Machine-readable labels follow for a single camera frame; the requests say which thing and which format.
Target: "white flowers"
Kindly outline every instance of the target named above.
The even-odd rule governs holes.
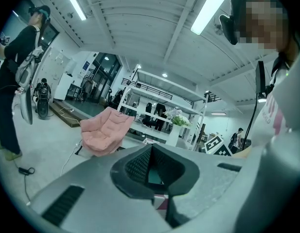
[[[189,120],[182,114],[182,110],[179,110],[178,107],[170,109],[164,113],[169,120],[175,125],[178,126],[191,126],[192,124]]]

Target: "pink cushion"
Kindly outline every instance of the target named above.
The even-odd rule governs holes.
[[[113,153],[121,145],[133,121],[133,116],[107,107],[97,116],[80,122],[83,147],[97,156]]]

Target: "floor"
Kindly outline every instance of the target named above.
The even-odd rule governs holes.
[[[15,162],[23,168],[35,168],[35,173],[26,178],[30,198],[60,176],[62,166],[81,140],[80,127],[70,128],[56,115],[41,120],[33,112],[33,117],[33,125],[27,124],[21,116],[19,105],[15,107],[14,122],[23,153],[23,156],[17,158]],[[73,154],[63,173],[91,156],[86,150],[81,151],[78,156]],[[28,202],[24,192],[24,176],[18,173],[13,161],[5,160],[2,150],[0,150],[0,177],[11,196]]]
[[[102,105],[88,101],[81,103],[81,101],[78,100],[65,100],[65,102],[92,117],[104,110]]]

